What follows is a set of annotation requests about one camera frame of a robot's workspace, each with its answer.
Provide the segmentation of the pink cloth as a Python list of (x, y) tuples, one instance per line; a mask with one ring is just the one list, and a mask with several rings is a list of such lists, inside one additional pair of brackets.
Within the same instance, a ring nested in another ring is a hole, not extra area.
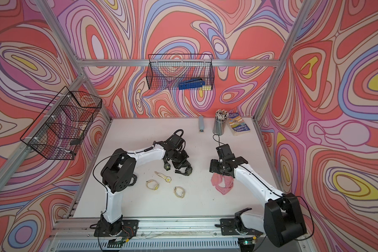
[(211, 184), (222, 195), (226, 195), (234, 186), (234, 179), (231, 176), (220, 175), (213, 173)]

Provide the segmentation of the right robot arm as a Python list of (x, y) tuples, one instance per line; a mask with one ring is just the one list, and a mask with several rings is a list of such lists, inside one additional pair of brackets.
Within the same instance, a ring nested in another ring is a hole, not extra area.
[(284, 193), (269, 184), (242, 156), (236, 157), (228, 144), (216, 148), (218, 159), (210, 162), (210, 172), (231, 177), (244, 186), (263, 206), (264, 213), (245, 208), (234, 218), (221, 219), (217, 225), (223, 235), (262, 233), (273, 245), (281, 247), (307, 233), (301, 206), (293, 193)]

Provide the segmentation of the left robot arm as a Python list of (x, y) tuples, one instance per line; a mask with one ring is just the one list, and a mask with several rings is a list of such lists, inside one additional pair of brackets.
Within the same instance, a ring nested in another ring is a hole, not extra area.
[(109, 156), (102, 168), (100, 182), (106, 189), (107, 199), (105, 211), (101, 217), (108, 224), (115, 224), (122, 220), (122, 191), (134, 185), (136, 167), (152, 161), (162, 160), (164, 169), (175, 169), (175, 173), (189, 176), (192, 166), (188, 161), (189, 155), (185, 151), (186, 142), (183, 139), (184, 130), (176, 130), (164, 141), (155, 141), (150, 147), (136, 151), (117, 149)]

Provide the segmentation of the beige strap yellow dial watch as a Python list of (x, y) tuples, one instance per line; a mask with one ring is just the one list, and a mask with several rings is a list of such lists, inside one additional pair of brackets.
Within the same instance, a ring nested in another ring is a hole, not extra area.
[(155, 173), (158, 177), (164, 179), (167, 183), (170, 183), (170, 182), (172, 181), (171, 177), (166, 176), (166, 175), (164, 175), (163, 173), (160, 173), (160, 172), (157, 172), (157, 171), (155, 171), (154, 173)]

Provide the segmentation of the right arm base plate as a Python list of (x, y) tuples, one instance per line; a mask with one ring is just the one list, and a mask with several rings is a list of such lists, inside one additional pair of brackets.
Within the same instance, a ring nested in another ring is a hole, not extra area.
[(249, 229), (244, 226), (239, 218), (221, 218), (219, 224), (215, 224), (215, 227), (221, 230), (223, 236), (233, 235), (253, 235), (256, 237), (261, 236), (263, 233), (257, 230)]

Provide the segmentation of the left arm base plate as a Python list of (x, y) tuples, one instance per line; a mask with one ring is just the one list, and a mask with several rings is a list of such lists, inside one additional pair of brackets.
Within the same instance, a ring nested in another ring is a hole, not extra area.
[(110, 224), (101, 219), (95, 226), (94, 237), (135, 237), (138, 231), (137, 219), (119, 220)]

